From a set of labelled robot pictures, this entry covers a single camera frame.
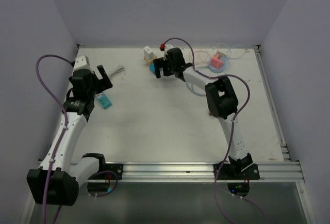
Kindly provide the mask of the white charger plug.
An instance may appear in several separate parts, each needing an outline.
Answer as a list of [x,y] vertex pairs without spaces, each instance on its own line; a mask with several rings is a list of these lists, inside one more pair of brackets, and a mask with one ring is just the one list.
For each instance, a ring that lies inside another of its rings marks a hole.
[[153,54],[153,51],[151,50],[151,48],[149,46],[145,46],[143,48],[143,52],[144,52],[144,56]]

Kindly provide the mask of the teal power strip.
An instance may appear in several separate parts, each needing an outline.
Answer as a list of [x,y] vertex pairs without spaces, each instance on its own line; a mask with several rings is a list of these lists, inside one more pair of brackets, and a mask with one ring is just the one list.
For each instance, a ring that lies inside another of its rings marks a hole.
[[108,109],[112,106],[112,102],[103,92],[96,94],[95,99],[99,102],[103,109]]

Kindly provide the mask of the blue square adapter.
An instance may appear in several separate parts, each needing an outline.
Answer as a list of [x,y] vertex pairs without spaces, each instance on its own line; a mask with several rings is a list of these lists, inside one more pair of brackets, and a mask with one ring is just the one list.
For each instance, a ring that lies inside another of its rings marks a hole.
[[155,74],[155,66],[153,63],[149,65],[149,69],[153,74]]

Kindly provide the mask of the tan wooden socket cube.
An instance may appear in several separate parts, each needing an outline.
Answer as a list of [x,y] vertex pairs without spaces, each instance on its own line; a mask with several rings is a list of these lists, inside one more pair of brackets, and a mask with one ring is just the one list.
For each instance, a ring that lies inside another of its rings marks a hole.
[[144,56],[145,64],[149,67],[156,58],[157,58],[157,56],[155,54],[150,54],[150,55]]

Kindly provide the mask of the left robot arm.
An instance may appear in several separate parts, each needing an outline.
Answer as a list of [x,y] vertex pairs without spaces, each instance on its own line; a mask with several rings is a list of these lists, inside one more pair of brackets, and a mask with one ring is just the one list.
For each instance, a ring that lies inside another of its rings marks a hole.
[[48,154],[37,169],[29,170],[27,183],[37,204],[72,206],[84,182],[107,173],[105,157],[85,154],[72,167],[72,156],[78,139],[94,109],[95,96],[113,87],[104,67],[97,66],[101,78],[87,68],[75,69],[69,81],[72,96],[62,105],[60,126]]

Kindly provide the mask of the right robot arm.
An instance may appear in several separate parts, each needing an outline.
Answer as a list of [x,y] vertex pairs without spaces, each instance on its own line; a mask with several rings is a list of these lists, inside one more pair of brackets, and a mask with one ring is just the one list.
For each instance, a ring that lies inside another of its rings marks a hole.
[[166,49],[162,58],[154,60],[155,76],[174,75],[183,82],[191,83],[205,91],[209,112],[219,121],[224,132],[228,150],[216,170],[219,180],[237,180],[248,173],[253,160],[246,148],[238,124],[238,98],[228,76],[205,76],[191,63],[186,63],[179,48]]

